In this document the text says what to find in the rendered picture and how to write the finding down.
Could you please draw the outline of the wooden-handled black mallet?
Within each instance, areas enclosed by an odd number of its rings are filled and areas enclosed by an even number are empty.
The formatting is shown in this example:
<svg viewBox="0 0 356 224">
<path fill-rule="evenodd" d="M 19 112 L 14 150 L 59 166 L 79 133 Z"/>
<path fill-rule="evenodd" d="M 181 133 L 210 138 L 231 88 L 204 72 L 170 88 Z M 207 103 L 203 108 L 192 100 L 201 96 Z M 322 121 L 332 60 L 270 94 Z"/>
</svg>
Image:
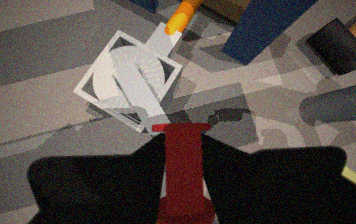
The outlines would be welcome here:
<svg viewBox="0 0 356 224">
<path fill-rule="evenodd" d="M 339 76 L 356 69 L 356 20 L 348 28 L 336 17 L 307 40 Z"/>
</svg>

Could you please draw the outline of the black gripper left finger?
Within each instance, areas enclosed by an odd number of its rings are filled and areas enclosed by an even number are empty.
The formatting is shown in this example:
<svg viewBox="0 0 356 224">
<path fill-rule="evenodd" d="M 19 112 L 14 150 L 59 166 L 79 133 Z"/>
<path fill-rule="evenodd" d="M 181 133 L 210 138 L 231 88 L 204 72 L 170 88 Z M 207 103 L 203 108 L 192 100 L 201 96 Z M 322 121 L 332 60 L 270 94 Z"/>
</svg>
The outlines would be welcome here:
<svg viewBox="0 0 356 224">
<path fill-rule="evenodd" d="M 129 224 L 156 224 L 165 169 L 165 133 L 130 155 L 56 156 L 27 170 L 41 209 L 47 203 L 126 204 Z"/>
</svg>

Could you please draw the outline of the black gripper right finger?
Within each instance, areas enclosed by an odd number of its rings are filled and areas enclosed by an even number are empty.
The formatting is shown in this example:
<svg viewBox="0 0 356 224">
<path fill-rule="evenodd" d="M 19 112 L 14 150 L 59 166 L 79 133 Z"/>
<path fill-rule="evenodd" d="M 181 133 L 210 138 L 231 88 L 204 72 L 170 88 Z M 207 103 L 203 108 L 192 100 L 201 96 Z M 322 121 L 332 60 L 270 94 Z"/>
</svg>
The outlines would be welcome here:
<svg viewBox="0 0 356 224">
<path fill-rule="evenodd" d="M 341 147 L 260 149 L 248 154 L 201 133 L 203 178 L 219 224 L 260 224 L 271 180 L 280 175 L 342 175 Z"/>
</svg>

